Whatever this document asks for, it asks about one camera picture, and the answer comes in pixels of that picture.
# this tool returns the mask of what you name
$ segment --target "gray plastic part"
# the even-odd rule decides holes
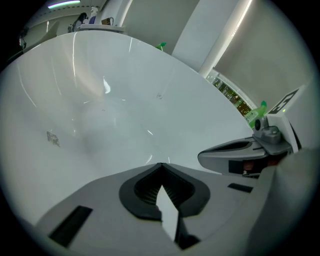
[[[260,118],[258,118],[256,121],[258,121],[258,120],[260,121],[260,127],[259,127],[259,129],[257,130],[257,129],[256,129],[256,123],[254,123],[253,132],[254,132],[254,134],[255,134],[257,137],[261,138],[262,130],[263,130],[264,128],[269,127],[269,122],[268,122],[267,116],[260,117]]]
[[[276,156],[276,155],[292,152],[291,145],[288,142],[286,142],[284,139],[282,139],[278,144],[271,144],[263,141],[261,138],[255,137],[254,135],[253,137],[256,139],[257,142],[261,144],[261,146],[269,155]]]
[[[232,217],[209,238],[184,252],[193,255],[265,255],[288,237],[319,185],[320,150],[301,150],[265,168]]]
[[[80,255],[96,256],[167,254],[173,256],[256,256],[267,254],[293,231],[309,207],[320,180],[319,155],[320,150],[303,149],[287,156],[278,166],[265,168],[259,179],[253,181],[255,185],[252,192],[245,193],[247,197],[244,200],[241,199],[242,204],[234,207],[228,219],[217,221],[219,227],[213,228],[211,234],[207,229],[212,225],[212,221],[217,216],[221,217],[226,214],[225,210],[220,211],[219,208],[225,207],[225,204],[231,204],[233,200],[229,192],[224,200],[218,201],[213,198],[214,195],[223,197],[226,192],[218,183],[223,183],[224,179],[227,181],[225,183],[231,180],[235,183],[242,182],[244,179],[221,176],[223,179],[217,178],[217,183],[214,183],[213,179],[218,177],[217,174],[172,165],[196,179],[205,179],[203,181],[207,185],[211,184],[210,201],[203,212],[197,216],[199,219],[192,219],[195,216],[184,218],[190,233],[193,231],[198,233],[198,236],[204,237],[203,234],[200,234],[201,228],[196,225],[203,226],[205,223],[208,227],[203,228],[203,232],[209,235],[206,239],[185,250],[175,248],[175,244],[165,238],[160,225],[152,225],[152,222],[156,224],[158,222],[138,220],[128,212],[128,215],[125,214],[125,211],[119,207],[121,203],[117,197],[118,191],[114,191],[114,188],[120,187],[123,180],[147,170],[152,165],[101,178],[85,185],[42,217],[37,224],[37,231],[32,229],[32,232],[36,231],[37,234],[31,232],[29,234],[45,250],[62,256],[75,255],[75,252],[79,252]],[[84,224],[80,230],[80,237],[75,238],[70,250],[56,246],[49,238],[40,235],[39,232],[47,235],[75,205],[84,202],[90,204],[88,206],[93,208],[93,213],[97,210],[99,214],[95,215],[94,222]]]
[[[281,132],[278,127],[270,126],[262,130],[261,137],[259,138],[270,144],[278,144],[281,141]]]
[[[120,202],[120,186],[154,166],[96,179],[50,209],[36,228],[49,235],[77,206],[92,208],[69,249],[81,255],[164,255],[179,252],[160,221],[133,216]]]
[[[234,148],[230,150],[221,150],[226,146],[237,145],[239,143],[248,143],[243,148]],[[206,169],[222,173],[224,175],[239,176],[241,174],[229,172],[229,161],[243,161],[262,159],[268,156],[262,145],[253,137],[236,139],[215,147],[211,147],[199,153],[198,161]]]
[[[248,198],[249,193],[228,187],[231,183],[255,187],[257,179],[237,176],[225,176],[204,171],[195,171],[176,164],[173,168],[204,182],[210,189],[210,199],[202,212],[196,216],[183,218],[189,234],[201,241],[216,232],[226,221],[237,212]]]

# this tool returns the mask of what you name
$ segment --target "bottle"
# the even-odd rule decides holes
[[[267,112],[267,103],[265,101],[261,102],[261,107],[252,109],[245,116],[244,119],[248,122],[250,127],[253,129],[255,127],[256,119],[261,118]]]
[[[236,108],[238,108],[238,107],[241,105],[242,102],[244,102],[244,100],[241,98],[241,99],[239,99],[239,100],[234,104],[234,106],[235,106]]]
[[[95,24],[98,8],[92,7],[91,12],[89,24]]]
[[[161,51],[164,51],[164,50],[162,49],[162,47],[164,47],[166,44],[167,44],[166,42],[162,42],[162,43],[158,44],[155,48],[157,48],[157,49],[159,49],[159,50],[161,50]]]

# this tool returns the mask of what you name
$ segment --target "green bottle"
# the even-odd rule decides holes
[[[261,102],[261,107],[252,109],[245,116],[244,119],[248,122],[250,127],[253,129],[255,127],[256,119],[263,117],[267,112],[267,103],[265,101]]]
[[[167,44],[166,42],[162,42],[162,43],[158,44],[155,48],[157,48],[157,49],[159,49],[159,50],[161,50],[161,51],[164,51],[164,50],[162,49],[162,47],[164,47],[166,44]]]
[[[244,102],[244,100],[241,98],[241,99],[239,99],[239,100],[234,104],[234,106],[235,106],[236,108],[238,108],[243,102]]]

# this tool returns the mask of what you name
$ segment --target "white wall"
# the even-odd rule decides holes
[[[199,0],[133,0],[123,25],[128,35],[171,54]]]
[[[200,0],[177,41],[172,56],[198,72],[238,1]]]
[[[110,17],[115,19],[122,1],[123,0],[110,0],[101,11],[101,21]]]
[[[271,3],[253,0],[215,69],[256,105],[271,109],[288,92],[306,84],[315,66],[304,41]]]
[[[31,19],[27,22],[26,26],[32,28],[36,25],[39,25],[43,22],[47,22],[53,19],[66,17],[66,16],[74,16],[80,15],[81,13],[86,13],[90,18],[91,7],[77,7],[77,8],[65,8],[60,10],[55,10],[47,14],[43,14],[42,16],[36,13]]]
[[[60,36],[60,35],[66,34],[68,33],[68,26],[70,24],[73,24],[78,17],[79,15],[72,15],[72,16],[65,16],[65,17],[51,19],[49,20],[48,29],[50,29],[50,27],[56,21],[59,21],[60,23],[59,23],[59,27],[56,32],[56,35]],[[26,46],[30,46],[36,43],[39,39],[41,39],[45,35],[46,32],[47,32],[47,21],[31,27],[24,38],[25,42],[27,43]]]
[[[213,70],[218,61],[228,48],[233,39],[237,27],[241,25],[242,20],[247,14],[253,0],[239,0],[231,16],[226,22],[222,32],[214,42],[208,56],[199,69],[199,74],[204,78]]]
[[[101,20],[113,17],[114,26],[121,27],[133,0],[110,0],[95,19],[95,24],[101,24]]]

